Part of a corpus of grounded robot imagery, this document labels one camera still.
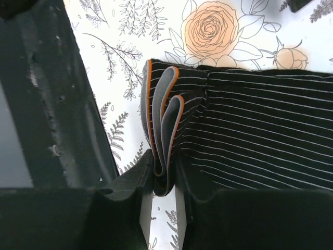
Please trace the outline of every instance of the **black fabric with white pinstripes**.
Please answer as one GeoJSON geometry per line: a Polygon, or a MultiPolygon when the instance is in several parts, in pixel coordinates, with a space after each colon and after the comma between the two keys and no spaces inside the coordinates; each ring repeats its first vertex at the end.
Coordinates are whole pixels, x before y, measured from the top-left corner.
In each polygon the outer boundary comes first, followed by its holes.
{"type": "MultiPolygon", "coordinates": [[[[169,66],[152,60],[152,88],[169,66]]],[[[174,66],[168,100],[191,98],[173,150],[193,167],[230,189],[333,190],[333,75],[174,66]]]]}

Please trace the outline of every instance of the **folded fabric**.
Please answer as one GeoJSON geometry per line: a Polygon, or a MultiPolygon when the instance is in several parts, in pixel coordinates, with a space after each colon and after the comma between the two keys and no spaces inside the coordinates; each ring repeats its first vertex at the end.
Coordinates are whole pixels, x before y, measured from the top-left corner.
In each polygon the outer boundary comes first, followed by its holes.
{"type": "Polygon", "coordinates": [[[152,59],[141,110],[157,195],[173,186],[175,152],[225,188],[333,190],[331,74],[152,59]]]}

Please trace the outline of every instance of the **orange edge trim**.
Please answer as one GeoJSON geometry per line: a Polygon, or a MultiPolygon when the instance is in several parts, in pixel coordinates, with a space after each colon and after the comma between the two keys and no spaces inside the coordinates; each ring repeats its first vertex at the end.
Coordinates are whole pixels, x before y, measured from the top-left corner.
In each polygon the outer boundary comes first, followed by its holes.
{"type": "Polygon", "coordinates": [[[175,67],[175,66],[172,66],[172,67],[175,69],[176,76],[175,76],[174,80],[171,83],[171,86],[169,88],[168,94],[165,96],[165,99],[162,102],[162,116],[164,116],[164,113],[165,113],[165,105],[167,103],[168,96],[170,95],[172,87],[173,87],[173,85],[175,85],[175,83],[176,83],[176,81],[178,80],[178,77],[179,77],[179,69],[177,67],[175,67]]]}
{"type": "Polygon", "coordinates": [[[151,149],[152,149],[152,154],[154,155],[154,159],[155,159],[155,149],[154,149],[154,144],[152,141],[152,133],[151,133],[151,121],[150,121],[150,82],[151,82],[151,60],[148,60],[148,79],[147,79],[147,92],[146,92],[146,107],[147,107],[147,122],[148,122],[148,130],[149,130],[149,139],[151,142],[151,149]]]}

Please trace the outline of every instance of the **rose drawing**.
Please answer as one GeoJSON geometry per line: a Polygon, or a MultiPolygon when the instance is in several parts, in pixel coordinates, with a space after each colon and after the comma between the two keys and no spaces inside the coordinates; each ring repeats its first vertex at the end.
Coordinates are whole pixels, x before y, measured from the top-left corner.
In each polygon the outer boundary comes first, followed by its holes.
{"type": "Polygon", "coordinates": [[[186,53],[199,59],[220,59],[236,46],[236,11],[221,2],[205,2],[183,22],[181,31],[186,53]]]}
{"type": "Polygon", "coordinates": [[[177,64],[209,65],[214,67],[239,67],[238,62],[251,61],[261,70],[256,60],[263,57],[261,50],[247,39],[261,30],[278,32],[279,23],[265,21],[260,15],[268,5],[268,0],[241,0],[241,11],[221,0],[207,0],[197,5],[195,0],[187,0],[182,25],[177,31],[169,28],[173,52],[165,51],[165,57],[177,64]]]}
{"type": "Polygon", "coordinates": [[[278,69],[305,69],[308,57],[296,48],[282,48],[275,56],[278,69]]]}

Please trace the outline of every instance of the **black plastic frame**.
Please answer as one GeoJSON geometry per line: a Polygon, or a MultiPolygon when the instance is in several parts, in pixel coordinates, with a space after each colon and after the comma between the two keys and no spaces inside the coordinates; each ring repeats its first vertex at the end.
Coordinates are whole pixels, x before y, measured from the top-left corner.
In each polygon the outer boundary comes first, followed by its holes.
{"type": "Polygon", "coordinates": [[[147,151],[95,189],[0,189],[0,249],[148,249],[153,167],[147,151]]]}
{"type": "Polygon", "coordinates": [[[102,188],[117,178],[62,0],[39,0],[0,30],[0,82],[34,187],[102,188]]]}

